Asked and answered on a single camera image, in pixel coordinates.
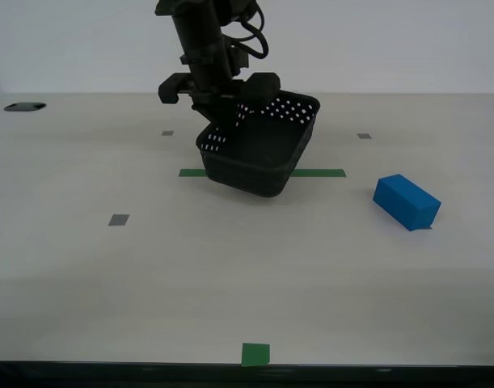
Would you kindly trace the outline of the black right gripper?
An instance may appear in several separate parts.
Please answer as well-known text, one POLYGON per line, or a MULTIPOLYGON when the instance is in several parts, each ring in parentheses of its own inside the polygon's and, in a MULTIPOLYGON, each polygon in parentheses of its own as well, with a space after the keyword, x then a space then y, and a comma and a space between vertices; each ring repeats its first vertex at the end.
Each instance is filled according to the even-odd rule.
POLYGON ((164 104, 176 104, 179 95, 189 95, 192 109, 211 124, 220 124, 220 132, 226 133, 248 116, 248 103, 271 103, 280 89, 281 80, 275 73, 254 73, 248 80, 232 79, 208 90, 198 88, 190 73, 174 73, 158 87, 158 97, 164 104))

